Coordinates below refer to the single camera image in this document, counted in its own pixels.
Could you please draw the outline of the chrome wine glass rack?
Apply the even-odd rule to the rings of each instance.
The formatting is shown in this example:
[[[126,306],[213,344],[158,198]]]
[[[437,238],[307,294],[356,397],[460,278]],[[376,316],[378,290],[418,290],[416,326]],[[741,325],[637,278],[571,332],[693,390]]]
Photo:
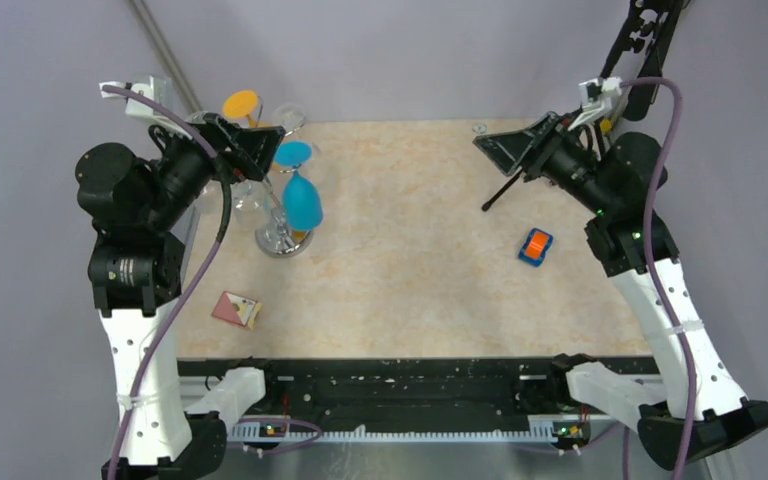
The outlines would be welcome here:
[[[281,195],[290,176],[289,169],[279,167],[273,161],[270,175],[260,182],[266,192],[264,206],[253,212],[237,212],[233,207],[234,217],[240,224],[256,223],[254,237],[257,246],[274,258],[300,253],[312,235],[311,232],[294,230],[287,223]]]

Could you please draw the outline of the clear tall wine glass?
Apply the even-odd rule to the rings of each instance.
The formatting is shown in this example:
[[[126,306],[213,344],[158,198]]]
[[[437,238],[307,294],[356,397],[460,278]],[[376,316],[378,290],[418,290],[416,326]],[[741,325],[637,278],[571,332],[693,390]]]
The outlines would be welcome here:
[[[297,103],[287,102],[278,106],[271,114],[274,125],[285,131],[285,136],[297,134],[307,124],[305,108]]]

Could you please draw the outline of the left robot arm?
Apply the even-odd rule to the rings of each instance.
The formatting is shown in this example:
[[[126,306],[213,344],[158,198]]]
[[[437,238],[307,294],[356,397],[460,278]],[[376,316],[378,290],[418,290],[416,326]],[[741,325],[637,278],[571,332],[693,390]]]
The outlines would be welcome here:
[[[281,127],[241,127],[216,113],[174,133],[154,125],[156,160],[120,143],[84,153],[77,201],[97,239],[88,264],[94,306],[112,354],[120,427],[106,479],[200,479],[222,464],[228,436],[252,408],[268,413],[280,386],[242,366],[191,405],[181,395],[174,319],[193,286],[182,281],[185,246],[172,229],[210,181],[223,189],[262,180]]]

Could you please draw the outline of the blue plastic wine glass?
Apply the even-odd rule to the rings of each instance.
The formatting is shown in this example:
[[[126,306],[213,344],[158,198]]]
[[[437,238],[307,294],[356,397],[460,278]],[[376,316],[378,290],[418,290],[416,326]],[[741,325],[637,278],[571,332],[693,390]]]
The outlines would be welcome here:
[[[274,157],[276,165],[291,173],[282,192],[287,223],[292,229],[304,232],[315,230],[324,219],[318,189],[300,171],[312,157],[312,146],[302,141],[283,143]]]

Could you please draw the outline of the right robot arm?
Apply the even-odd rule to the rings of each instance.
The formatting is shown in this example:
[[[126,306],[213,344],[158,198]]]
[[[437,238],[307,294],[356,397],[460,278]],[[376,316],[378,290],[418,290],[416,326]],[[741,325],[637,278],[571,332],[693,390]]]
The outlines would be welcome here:
[[[587,244],[636,316],[661,377],[647,386],[593,357],[555,357],[546,385],[560,412],[593,407],[636,432],[661,468],[737,446],[768,428],[768,403],[750,399],[716,351],[687,290],[666,224],[644,211],[660,144],[622,134],[603,155],[567,118],[548,113],[529,127],[475,137],[509,181],[547,179],[592,213]]]

